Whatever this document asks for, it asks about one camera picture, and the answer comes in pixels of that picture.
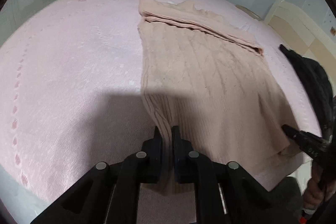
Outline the person's right hand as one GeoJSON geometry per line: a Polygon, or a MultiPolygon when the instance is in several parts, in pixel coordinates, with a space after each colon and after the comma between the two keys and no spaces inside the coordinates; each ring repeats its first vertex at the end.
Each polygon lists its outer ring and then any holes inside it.
{"type": "Polygon", "coordinates": [[[326,190],[318,187],[320,180],[319,174],[311,174],[311,179],[307,183],[307,188],[303,193],[303,207],[305,209],[314,210],[323,201],[328,201],[335,193],[335,181],[331,182],[326,190]]]}

